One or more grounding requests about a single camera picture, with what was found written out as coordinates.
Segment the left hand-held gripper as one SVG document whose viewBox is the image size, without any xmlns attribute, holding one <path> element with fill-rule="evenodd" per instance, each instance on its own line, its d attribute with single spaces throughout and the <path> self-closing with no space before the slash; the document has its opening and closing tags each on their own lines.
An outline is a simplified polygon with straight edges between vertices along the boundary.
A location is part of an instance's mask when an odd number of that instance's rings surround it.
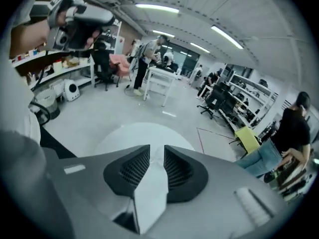
<svg viewBox="0 0 319 239">
<path fill-rule="evenodd" d="M 59 12 L 65 10 L 66 25 L 62 27 L 56 23 L 56 17 Z M 88 4 L 84 0 L 36 1 L 30 17 L 46 17 L 50 27 L 47 42 L 39 46 L 40 51 L 82 51 L 91 36 L 91 31 L 97 29 L 102 33 L 115 21 L 112 12 Z"/>
</svg>

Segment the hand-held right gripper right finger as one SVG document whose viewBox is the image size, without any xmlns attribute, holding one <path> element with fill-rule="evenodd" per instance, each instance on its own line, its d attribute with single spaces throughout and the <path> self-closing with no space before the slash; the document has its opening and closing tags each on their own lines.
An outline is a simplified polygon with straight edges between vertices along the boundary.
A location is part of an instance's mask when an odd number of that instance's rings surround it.
<svg viewBox="0 0 319 239">
<path fill-rule="evenodd" d="M 287 204 L 236 164 L 167 145 L 166 210 L 152 239 L 269 239 L 287 218 Z"/>
</svg>

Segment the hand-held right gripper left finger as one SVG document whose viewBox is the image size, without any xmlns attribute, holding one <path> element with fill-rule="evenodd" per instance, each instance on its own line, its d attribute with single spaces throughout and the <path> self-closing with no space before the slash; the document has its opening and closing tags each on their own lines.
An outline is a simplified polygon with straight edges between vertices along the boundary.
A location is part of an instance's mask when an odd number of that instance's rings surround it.
<svg viewBox="0 0 319 239">
<path fill-rule="evenodd" d="M 60 159 L 44 148 L 47 170 L 73 228 L 72 239 L 149 239 L 135 232 L 133 192 L 150 164 L 149 145 Z"/>
</svg>

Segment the person's left forearm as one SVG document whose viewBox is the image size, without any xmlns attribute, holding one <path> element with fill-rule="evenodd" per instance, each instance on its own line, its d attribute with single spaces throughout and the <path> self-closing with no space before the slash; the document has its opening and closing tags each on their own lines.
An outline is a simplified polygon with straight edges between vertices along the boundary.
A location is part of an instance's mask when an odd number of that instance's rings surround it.
<svg viewBox="0 0 319 239">
<path fill-rule="evenodd" d="M 9 58 L 26 53 L 47 42 L 49 31 L 50 27 L 47 20 L 13 28 L 11 30 Z"/>
</svg>

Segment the person's left hand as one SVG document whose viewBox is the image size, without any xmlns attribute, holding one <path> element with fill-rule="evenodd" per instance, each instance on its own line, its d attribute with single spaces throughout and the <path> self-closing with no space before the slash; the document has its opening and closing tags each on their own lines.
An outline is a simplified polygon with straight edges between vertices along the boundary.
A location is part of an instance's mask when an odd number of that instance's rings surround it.
<svg viewBox="0 0 319 239">
<path fill-rule="evenodd" d="M 65 11 L 61 11 L 61 12 L 59 12 L 57 14 L 56 23 L 59 26 L 64 27 L 66 25 L 66 14 L 67 14 L 66 10 Z M 91 36 L 87 39 L 87 42 L 86 42 L 86 45 L 85 45 L 84 49 L 85 50 L 89 49 L 99 35 L 100 35 L 100 30 L 96 29 L 94 32 L 91 31 Z"/>
</svg>

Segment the black office chair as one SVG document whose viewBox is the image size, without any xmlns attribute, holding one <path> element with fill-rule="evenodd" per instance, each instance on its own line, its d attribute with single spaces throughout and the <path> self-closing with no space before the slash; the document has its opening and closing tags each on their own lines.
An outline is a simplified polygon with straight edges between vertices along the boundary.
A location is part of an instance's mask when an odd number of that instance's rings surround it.
<svg viewBox="0 0 319 239">
<path fill-rule="evenodd" d="M 212 92 L 207 96 L 204 101 L 204 105 L 198 105 L 198 108 L 202 108 L 203 113 L 208 113 L 210 119 L 213 117 L 217 117 L 214 114 L 214 111 L 222 111 L 222 114 L 226 117 L 232 119 L 235 116 L 234 108 L 237 103 L 236 99 L 231 96 L 230 86 L 225 83 L 220 83 L 219 85 L 215 85 L 213 87 Z"/>
<path fill-rule="evenodd" d="M 94 73 L 97 76 L 94 87 L 104 84 L 107 91 L 108 85 L 114 83 L 113 77 L 117 73 L 117 68 L 110 64 L 110 52 L 103 42 L 97 41 L 93 45 L 91 55 L 94 60 Z"/>
</svg>

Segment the pink chair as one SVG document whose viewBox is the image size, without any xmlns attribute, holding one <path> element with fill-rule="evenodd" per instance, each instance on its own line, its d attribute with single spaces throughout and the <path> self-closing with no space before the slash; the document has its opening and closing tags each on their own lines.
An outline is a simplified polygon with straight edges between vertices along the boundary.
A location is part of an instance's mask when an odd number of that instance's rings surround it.
<svg viewBox="0 0 319 239">
<path fill-rule="evenodd" d="M 115 75 L 118 76 L 118 79 L 122 79 L 123 77 L 130 76 L 130 63 L 127 61 L 127 58 L 123 54 L 110 54 L 110 67 L 115 69 Z"/>
</svg>

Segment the ceiling strip light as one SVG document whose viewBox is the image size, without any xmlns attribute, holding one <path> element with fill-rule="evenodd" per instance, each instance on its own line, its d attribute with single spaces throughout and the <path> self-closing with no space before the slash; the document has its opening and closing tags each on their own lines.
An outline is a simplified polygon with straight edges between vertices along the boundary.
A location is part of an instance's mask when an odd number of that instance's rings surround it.
<svg viewBox="0 0 319 239">
<path fill-rule="evenodd" d="M 203 47 L 201 47 L 201 46 L 199 46 L 199 45 L 197 45 L 197 44 L 195 44 L 193 42 L 191 42 L 190 45 L 193 46 L 193 47 L 196 47 L 197 49 L 200 49 L 201 51 L 204 51 L 206 53 L 210 53 L 209 50 L 207 50 L 207 49 L 205 49 L 205 48 L 203 48 Z"/>
<path fill-rule="evenodd" d="M 213 25 L 211 27 L 211 29 L 213 31 L 215 31 L 216 33 L 218 33 L 219 35 L 221 35 L 222 37 L 224 37 L 225 39 L 227 39 L 229 42 L 231 42 L 235 47 L 237 47 L 238 49 L 243 50 L 243 46 L 240 45 L 235 39 L 233 39 L 230 35 L 228 35 L 226 32 L 222 31 L 220 28 L 218 28 L 217 26 Z"/>
<path fill-rule="evenodd" d="M 138 3 L 135 4 L 137 8 L 142 8 L 142 9 L 154 9 L 154 10 L 161 10 L 161 11 L 167 11 L 171 13 L 179 13 L 179 9 L 168 7 L 168 6 L 162 6 L 162 5 L 156 5 L 156 4 L 142 4 Z"/>
<path fill-rule="evenodd" d="M 166 32 L 163 32 L 163 31 L 153 30 L 152 32 L 156 33 L 156 34 L 159 34 L 159 35 L 164 35 L 164 36 L 167 36 L 167 37 L 170 37 L 170 38 L 175 38 L 175 35 L 170 34 L 170 33 L 166 33 Z"/>
</svg>

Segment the yellow-green chair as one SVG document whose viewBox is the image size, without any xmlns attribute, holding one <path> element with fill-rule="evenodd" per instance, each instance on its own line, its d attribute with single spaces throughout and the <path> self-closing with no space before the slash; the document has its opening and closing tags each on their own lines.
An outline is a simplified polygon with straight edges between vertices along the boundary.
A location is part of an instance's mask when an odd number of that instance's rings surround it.
<svg viewBox="0 0 319 239">
<path fill-rule="evenodd" d="M 238 145 L 241 145 L 245 149 L 245 154 L 242 157 L 245 157 L 246 155 L 249 155 L 253 151 L 259 148 L 260 143 L 255 136 L 254 131 L 244 126 L 234 132 L 235 139 L 229 144 L 234 142 L 239 142 Z"/>
</svg>

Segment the white shelf unit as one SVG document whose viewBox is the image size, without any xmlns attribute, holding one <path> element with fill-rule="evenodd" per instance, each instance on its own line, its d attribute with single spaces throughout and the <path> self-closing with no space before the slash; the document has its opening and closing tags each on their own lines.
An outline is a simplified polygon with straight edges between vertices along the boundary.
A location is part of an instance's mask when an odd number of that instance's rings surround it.
<svg viewBox="0 0 319 239">
<path fill-rule="evenodd" d="M 82 68 L 89 68 L 89 76 L 79 80 L 80 85 L 93 83 L 94 60 L 90 51 L 38 51 L 32 49 L 9 59 L 18 73 L 26 78 L 29 88 L 35 91 L 39 86 L 65 74 Z"/>
<path fill-rule="evenodd" d="M 279 91 L 280 81 L 268 75 L 262 75 L 254 70 L 251 76 L 244 77 L 231 71 L 222 76 L 229 92 L 237 100 L 237 105 L 244 111 L 237 111 L 239 120 L 251 129 L 255 129 L 274 104 Z"/>
</svg>

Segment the white round side table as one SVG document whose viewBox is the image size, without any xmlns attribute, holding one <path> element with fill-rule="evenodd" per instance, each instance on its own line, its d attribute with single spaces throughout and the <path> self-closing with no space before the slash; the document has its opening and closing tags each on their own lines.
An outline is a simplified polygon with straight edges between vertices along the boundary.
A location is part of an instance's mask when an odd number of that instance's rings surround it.
<svg viewBox="0 0 319 239">
<path fill-rule="evenodd" d="M 173 129 L 157 123 L 138 122 L 122 126 L 108 134 L 96 147 L 95 154 L 105 154 L 138 145 L 149 145 L 151 156 L 165 145 L 194 150 L 192 145 Z"/>
</svg>

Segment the white round robot toy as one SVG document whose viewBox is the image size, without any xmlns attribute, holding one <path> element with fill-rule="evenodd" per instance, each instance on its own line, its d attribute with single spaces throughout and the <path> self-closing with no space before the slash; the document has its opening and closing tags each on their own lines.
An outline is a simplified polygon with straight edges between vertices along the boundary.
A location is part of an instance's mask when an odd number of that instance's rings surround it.
<svg viewBox="0 0 319 239">
<path fill-rule="evenodd" d="M 80 97 L 80 91 L 74 80 L 65 80 L 63 93 L 64 99 L 68 102 L 72 102 Z"/>
</svg>

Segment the white desk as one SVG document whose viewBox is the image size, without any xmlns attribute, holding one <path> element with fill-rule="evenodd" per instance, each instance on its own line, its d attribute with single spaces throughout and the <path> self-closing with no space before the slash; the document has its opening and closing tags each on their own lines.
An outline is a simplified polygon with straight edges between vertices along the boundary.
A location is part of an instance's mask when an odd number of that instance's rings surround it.
<svg viewBox="0 0 319 239">
<path fill-rule="evenodd" d="M 147 84 L 144 90 L 143 100 L 147 99 L 148 91 L 150 90 L 151 84 L 155 83 L 166 88 L 164 94 L 164 101 L 162 107 L 165 107 L 172 86 L 177 79 L 177 75 L 174 72 L 169 72 L 164 69 L 157 68 L 155 66 L 149 67 L 149 74 L 147 77 Z"/>
</svg>

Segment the person's white shirt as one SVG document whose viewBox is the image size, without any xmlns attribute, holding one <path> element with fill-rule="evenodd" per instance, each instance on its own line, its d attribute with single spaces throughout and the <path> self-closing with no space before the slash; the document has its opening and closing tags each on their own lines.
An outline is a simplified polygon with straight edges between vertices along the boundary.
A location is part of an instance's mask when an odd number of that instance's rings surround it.
<svg viewBox="0 0 319 239">
<path fill-rule="evenodd" d="M 29 109 L 34 94 L 8 60 L 0 62 L 0 131 L 18 132 L 37 143 L 41 133 Z"/>
</svg>

